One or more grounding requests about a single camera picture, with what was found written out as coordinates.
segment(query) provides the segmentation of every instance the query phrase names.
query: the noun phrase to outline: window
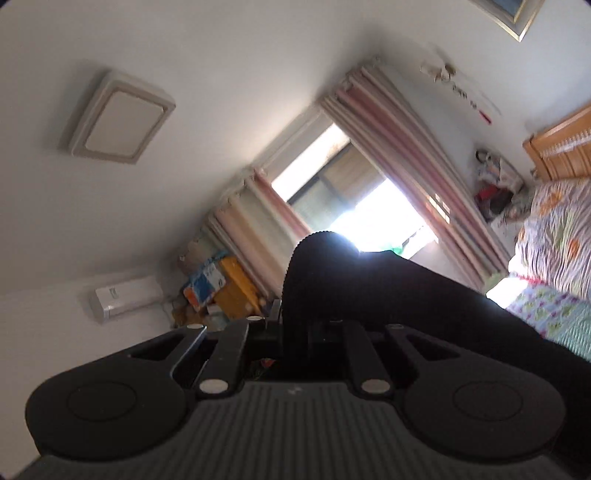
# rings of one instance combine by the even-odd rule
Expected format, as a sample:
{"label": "window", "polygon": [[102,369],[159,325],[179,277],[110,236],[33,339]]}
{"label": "window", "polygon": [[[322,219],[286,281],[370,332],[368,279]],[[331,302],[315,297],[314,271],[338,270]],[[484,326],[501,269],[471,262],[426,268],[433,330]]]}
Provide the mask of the window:
{"label": "window", "polygon": [[[396,185],[334,124],[272,182],[314,231],[340,233],[362,251],[393,250],[410,258],[437,241]],[[447,206],[433,205],[449,221]]]}

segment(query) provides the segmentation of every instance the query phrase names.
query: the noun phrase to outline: gold picture frame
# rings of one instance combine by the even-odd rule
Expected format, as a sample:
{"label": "gold picture frame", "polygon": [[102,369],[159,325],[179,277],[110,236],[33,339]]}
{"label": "gold picture frame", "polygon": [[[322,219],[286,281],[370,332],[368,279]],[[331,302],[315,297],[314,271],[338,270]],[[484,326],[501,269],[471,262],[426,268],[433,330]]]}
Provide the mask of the gold picture frame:
{"label": "gold picture frame", "polygon": [[515,15],[511,15],[494,0],[470,0],[517,41],[523,40],[544,0],[522,0]]}

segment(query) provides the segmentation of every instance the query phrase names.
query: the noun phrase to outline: silver rivet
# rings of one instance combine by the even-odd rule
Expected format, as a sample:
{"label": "silver rivet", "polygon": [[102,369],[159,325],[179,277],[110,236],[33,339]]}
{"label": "silver rivet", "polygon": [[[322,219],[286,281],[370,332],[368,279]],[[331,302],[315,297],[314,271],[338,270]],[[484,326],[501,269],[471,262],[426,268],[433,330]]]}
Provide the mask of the silver rivet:
{"label": "silver rivet", "polygon": [[209,378],[199,384],[199,390],[210,395],[224,393],[228,389],[228,382],[220,378]]}
{"label": "silver rivet", "polygon": [[379,378],[371,378],[361,384],[361,390],[372,395],[380,395],[390,390],[390,384]]}

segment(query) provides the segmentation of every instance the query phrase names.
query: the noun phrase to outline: black fabric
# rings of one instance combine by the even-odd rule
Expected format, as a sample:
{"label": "black fabric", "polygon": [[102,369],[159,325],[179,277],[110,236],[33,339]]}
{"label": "black fabric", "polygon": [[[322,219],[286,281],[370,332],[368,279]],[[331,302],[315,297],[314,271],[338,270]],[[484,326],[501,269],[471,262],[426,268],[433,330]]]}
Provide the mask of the black fabric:
{"label": "black fabric", "polygon": [[319,232],[295,249],[282,300],[285,335],[300,349],[294,358],[306,348],[305,322],[401,323],[539,375],[567,407],[557,450],[579,462],[591,458],[591,364],[480,293],[393,252],[359,252],[340,235]]}

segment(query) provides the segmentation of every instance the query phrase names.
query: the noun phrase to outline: bed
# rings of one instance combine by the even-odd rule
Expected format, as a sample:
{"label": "bed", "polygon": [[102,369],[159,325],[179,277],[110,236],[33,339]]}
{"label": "bed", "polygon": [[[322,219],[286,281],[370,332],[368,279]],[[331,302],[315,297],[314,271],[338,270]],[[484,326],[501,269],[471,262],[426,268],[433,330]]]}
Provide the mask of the bed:
{"label": "bed", "polygon": [[509,265],[505,289],[520,293],[503,306],[591,361],[591,104],[524,148],[543,183]]}

